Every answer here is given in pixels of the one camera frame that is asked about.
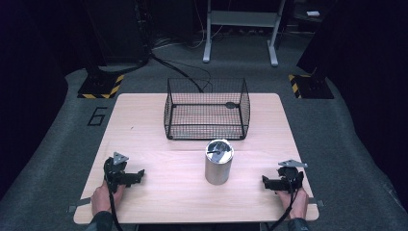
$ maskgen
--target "wire mesh basket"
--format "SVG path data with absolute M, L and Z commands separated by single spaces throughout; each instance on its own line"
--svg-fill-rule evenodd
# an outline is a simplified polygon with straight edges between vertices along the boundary
M 167 79 L 165 130 L 170 140 L 243 140 L 249 119 L 244 79 Z

